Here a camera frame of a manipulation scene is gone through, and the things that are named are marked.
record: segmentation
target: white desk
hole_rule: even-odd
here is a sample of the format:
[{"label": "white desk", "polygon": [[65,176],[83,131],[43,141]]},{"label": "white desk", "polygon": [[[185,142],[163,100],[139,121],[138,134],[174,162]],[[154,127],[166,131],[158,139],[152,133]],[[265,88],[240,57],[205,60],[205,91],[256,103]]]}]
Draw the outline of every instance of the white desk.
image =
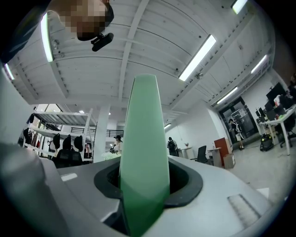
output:
[{"label": "white desk", "polygon": [[221,147],[213,148],[211,150],[208,150],[208,152],[212,153],[213,163],[214,163],[214,166],[216,166],[216,167],[222,167],[220,149],[221,149]]},{"label": "white desk", "polygon": [[182,155],[183,155],[183,158],[185,159],[194,159],[194,154],[193,154],[193,149],[192,147],[187,147],[187,148],[184,148],[184,149],[181,149],[181,152],[182,152]]},{"label": "white desk", "polygon": [[287,154],[290,155],[290,144],[289,144],[289,140],[288,140],[288,136],[287,136],[287,131],[286,128],[284,126],[284,121],[290,117],[292,114],[294,114],[296,112],[296,106],[292,106],[289,110],[286,111],[286,114],[284,116],[282,116],[281,118],[277,119],[277,120],[272,120],[272,121],[267,121],[265,123],[258,123],[259,127],[264,126],[264,125],[268,125],[268,128],[270,130],[270,134],[272,136],[272,141],[273,144],[274,142],[274,136],[273,136],[273,132],[271,129],[271,125],[276,125],[276,124],[281,124],[282,130],[283,130],[283,134],[284,134],[284,138],[285,138],[285,142],[286,142],[286,148],[287,148]]}]

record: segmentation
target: ceiling light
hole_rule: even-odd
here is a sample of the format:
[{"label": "ceiling light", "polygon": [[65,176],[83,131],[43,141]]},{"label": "ceiling light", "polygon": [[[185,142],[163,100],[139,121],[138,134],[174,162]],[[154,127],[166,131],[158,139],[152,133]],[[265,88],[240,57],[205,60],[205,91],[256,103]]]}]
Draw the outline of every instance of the ceiling light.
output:
[{"label": "ceiling light", "polygon": [[221,100],[219,100],[217,102],[217,104],[220,104],[223,100],[225,100],[226,98],[228,98],[231,94],[233,94],[238,88],[234,88],[231,92],[229,92],[227,95],[225,95]]},{"label": "ceiling light", "polygon": [[41,36],[42,36],[42,42],[43,42],[43,47],[44,47],[47,61],[52,62],[53,58],[52,58],[51,47],[50,47],[50,42],[49,42],[47,14],[45,14],[41,20]]},{"label": "ceiling light", "polygon": [[11,80],[14,80],[14,76],[13,76],[13,74],[12,74],[12,72],[11,72],[11,70],[10,70],[8,64],[5,64],[5,68],[6,68],[7,72],[8,72],[8,74],[9,74]]},{"label": "ceiling light", "polygon": [[192,58],[189,64],[186,66],[184,71],[181,73],[179,79],[182,81],[186,81],[187,78],[191,75],[191,73],[195,70],[195,68],[199,65],[199,63],[203,60],[203,58],[207,55],[213,45],[216,43],[215,38],[212,35],[209,35],[205,40],[202,47],[198,50],[196,55]]},{"label": "ceiling light", "polygon": [[238,14],[247,2],[248,0],[236,0],[231,8],[236,14]]},{"label": "ceiling light", "polygon": [[256,67],[254,67],[254,69],[251,71],[251,73],[253,74],[254,71],[261,65],[261,63],[263,63],[263,61],[267,58],[267,55],[265,55],[260,62],[256,65]]},{"label": "ceiling light", "polygon": [[169,126],[171,126],[171,124],[166,125],[166,126],[165,126],[165,129],[168,128]]}]

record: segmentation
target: doorway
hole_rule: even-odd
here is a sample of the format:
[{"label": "doorway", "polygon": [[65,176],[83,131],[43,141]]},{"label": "doorway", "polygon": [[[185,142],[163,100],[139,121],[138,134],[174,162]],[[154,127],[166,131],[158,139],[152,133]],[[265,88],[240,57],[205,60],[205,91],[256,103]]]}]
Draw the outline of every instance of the doorway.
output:
[{"label": "doorway", "polygon": [[234,102],[230,103],[226,108],[222,109],[220,115],[227,127],[232,143],[237,143],[234,131],[229,131],[230,123],[229,120],[233,119],[234,122],[238,123],[242,129],[242,135],[246,139],[258,132],[256,123],[245,104],[244,100],[239,97]]}]

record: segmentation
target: cap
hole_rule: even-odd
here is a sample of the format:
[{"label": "cap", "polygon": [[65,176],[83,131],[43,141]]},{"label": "cap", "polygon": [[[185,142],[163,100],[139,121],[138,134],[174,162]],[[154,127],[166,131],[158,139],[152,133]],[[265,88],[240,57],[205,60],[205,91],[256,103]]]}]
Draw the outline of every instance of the cap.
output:
[{"label": "cap", "polygon": [[112,22],[112,20],[114,19],[114,12],[113,9],[110,5],[110,3],[105,3],[106,8],[107,8],[107,12],[105,15],[105,26],[102,27],[102,30],[100,30],[100,32],[94,32],[94,33],[83,33],[84,36],[83,37],[77,37],[80,41],[87,41],[87,40],[91,40],[94,39],[95,37],[97,37],[98,35],[100,35],[100,33],[110,25],[110,23]]}]

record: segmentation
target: office chair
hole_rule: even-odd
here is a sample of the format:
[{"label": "office chair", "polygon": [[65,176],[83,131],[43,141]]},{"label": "office chair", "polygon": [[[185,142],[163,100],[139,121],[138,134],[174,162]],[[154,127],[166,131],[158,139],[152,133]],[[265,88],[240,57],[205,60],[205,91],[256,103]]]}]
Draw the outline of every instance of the office chair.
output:
[{"label": "office chair", "polygon": [[202,146],[202,147],[198,148],[197,158],[191,159],[191,160],[194,160],[196,162],[200,162],[200,163],[203,163],[203,164],[208,163],[209,160],[205,156],[206,150],[207,150],[207,146]]},{"label": "office chair", "polygon": [[82,165],[82,158],[79,152],[62,149],[56,157],[52,158],[56,168],[66,168]]},{"label": "office chair", "polygon": [[[293,133],[293,131],[292,131],[293,128],[295,127],[295,124],[296,124],[295,118],[296,118],[295,115],[291,115],[289,118],[287,118],[286,121],[284,121],[284,125],[285,125],[286,131],[287,131],[290,147],[293,147],[293,145],[291,143],[291,139],[296,137],[296,134]],[[276,129],[277,134],[283,133],[281,125],[277,125],[275,127],[275,129]],[[285,143],[286,143],[286,141],[283,138],[283,141],[280,143],[281,148],[283,148],[283,144],[285,144]]]}]

